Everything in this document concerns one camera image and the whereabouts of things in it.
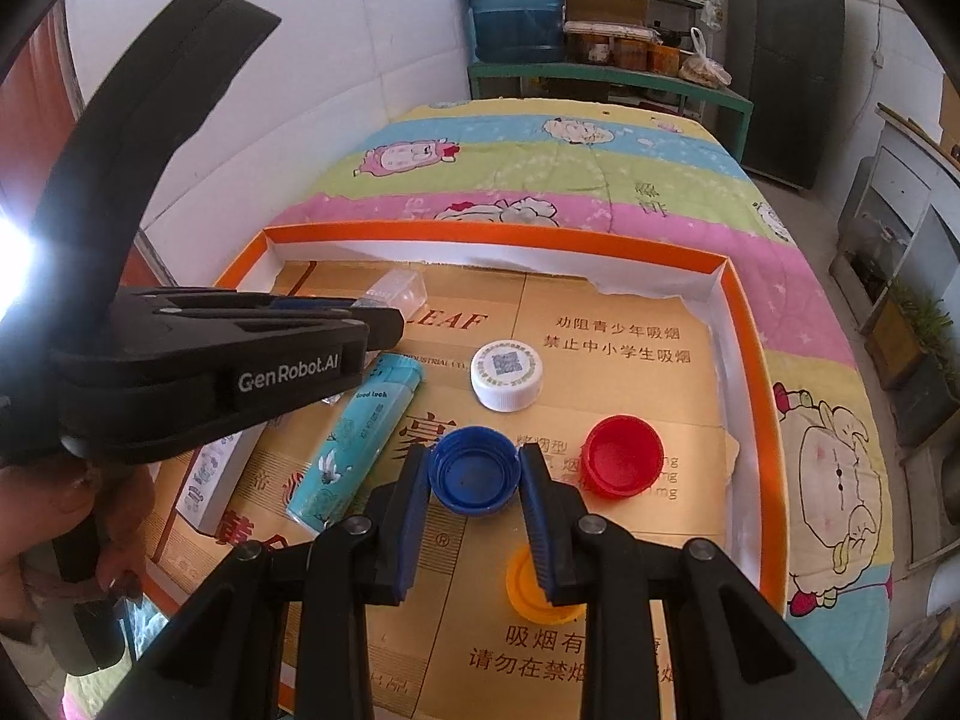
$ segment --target cardboard sheet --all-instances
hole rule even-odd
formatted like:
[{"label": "cardboard sheet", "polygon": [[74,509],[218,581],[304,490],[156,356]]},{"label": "cardboard sheet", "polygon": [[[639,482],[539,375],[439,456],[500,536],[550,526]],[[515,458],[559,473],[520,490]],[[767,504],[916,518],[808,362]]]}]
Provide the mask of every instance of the cardboard sheet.
[{"label": "cardboard sheet", "polygon": [[[386,263],[319,263],[281,274],[284,291],[358,295]],[[736,442],[721,426],[709,330],[678,298],[600,295],[584,280],[416,266],[429,305],[408,323],[398,351],[424,363],[424,384],[373,466],[368,492],[397,478],[407,447],[449,430],[484,424],[517,442],[539,443],[554,478],[579,485],[579,451],[590,428],[612,413],[633,413],[658,431],[664,472],[651,490],[611,502],[584,491],[592,512],[641,538],[680,546],[692,536],[724,541],[725,494]],[[544,359],[544,392],[534,406],[503,415],[484,409],[469,386],[469,361],[489,341],[516,338]],[[283,512],[293,488],[347,399],[314,404],[267,427],[248,463],[217,539],[181,519],[158,539],[157,564],[195,589],[234,543],[278,543],[308,534]],[[185,463],[162,467],[161,490],[176,488]],[[170,495],[162,494],[165,501]],[[520,505],[465,519],[431,500],[416,584],[400,608],[368,609],[373,699],[406,717],[440,720],[574,718],[583,678],[584,620],[560,627],[512,611],[504,572],[525,543]],[[296,665],[294,608],[284,652]],[[655,608],[664,717],[672,715],[672,675],[664,621]]]}]

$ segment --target tiled wall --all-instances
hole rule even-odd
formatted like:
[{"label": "tiled wall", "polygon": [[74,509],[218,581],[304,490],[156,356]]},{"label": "tiled wall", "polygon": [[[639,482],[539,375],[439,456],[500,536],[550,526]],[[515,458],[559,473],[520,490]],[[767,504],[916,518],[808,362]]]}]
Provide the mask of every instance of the tiled wall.
[{"label": "tiled wall", "polygon": [[[87,100],[168,1],[67,0]],[[460,0],[249,1],[283,22],[176,153],[143,220],[181,284],[211,283],[390,118],[469,97]]]},{"label": "tiled wall", "polygon": [[[875,72],[871,90],[878,8],[883,67]],[[939,141],[944,75],[933,51],[895,0],[847,0],[844,37],[837,102],[813,188],[835,215],[840,214],[847,199],[857,164],[877,148],[882,129],[880,117],[875,114],[877,103],[885,103],[904,117],[915,119]],[[714,43],[717,58],[722,59],[724,45],[722,32]]]}]

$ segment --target floor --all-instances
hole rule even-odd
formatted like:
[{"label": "floor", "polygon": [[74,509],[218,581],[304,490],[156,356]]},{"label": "floor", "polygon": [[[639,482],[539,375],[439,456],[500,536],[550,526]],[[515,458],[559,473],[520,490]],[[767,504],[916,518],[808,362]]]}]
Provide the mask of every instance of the floor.
[{"label": "floor", "polygon": [[754,179],[757,189],[773,206],[776,214],[790,231],[800,251],[813,268],[824,292],[829,298],[833,312],[843,327],[850,342],[856,365],[867,389],[867,396],[874,411],[877,432],[880,433],[880,449],[887,461],[887,478],[894,517],[894,593],[890,603],[889,635],[899,632],[904,625],[926,616],[926,596],[933,578],[934,566],[907,575],[906,565],[910,557],[910,509],[906,493],[906,477],[899,464],[901,447],[896,444],[896,427],[890,403],[874,369],[870,356],[863,346],[863,336],[856,331],[853,314],[844,300],[843,293],[829,274],[829,265],[836,253],[836,219],[817,199],[800,196],[795,191]]}]

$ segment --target human hand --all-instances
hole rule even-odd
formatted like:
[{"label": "human hand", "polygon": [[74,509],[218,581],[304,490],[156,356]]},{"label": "human hand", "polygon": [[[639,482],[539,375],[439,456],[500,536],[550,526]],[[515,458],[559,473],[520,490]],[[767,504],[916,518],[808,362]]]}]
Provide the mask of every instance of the human hand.
[{"label": "human hand", "polygon": [[[153,504],[146,466],[136,466],[130,476],[107,488],[97,466],[65,453],[0,469],[0,621],[37,620],[32,595],[92,600],[126,580],[127,572],[142,573],[141,526]],[[94,581],[74,586],[35,571],[25,574],[20,559],[24,552],[73,530],[90,512],[109,537]]]}]

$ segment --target black refrigerator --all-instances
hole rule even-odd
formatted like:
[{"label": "black refrigerator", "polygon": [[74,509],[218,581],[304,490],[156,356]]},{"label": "black refrigerator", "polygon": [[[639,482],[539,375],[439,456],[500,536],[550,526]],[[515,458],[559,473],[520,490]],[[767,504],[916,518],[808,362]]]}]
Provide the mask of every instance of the black refrigerator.
[{"label": "black refrigerator", "polygon": [[[730,0],[724,65],[752,100],[742,165],[809,189],[817,177],[840,79],[844,0]],[[721,109],[720,141],[737,115]]]}]

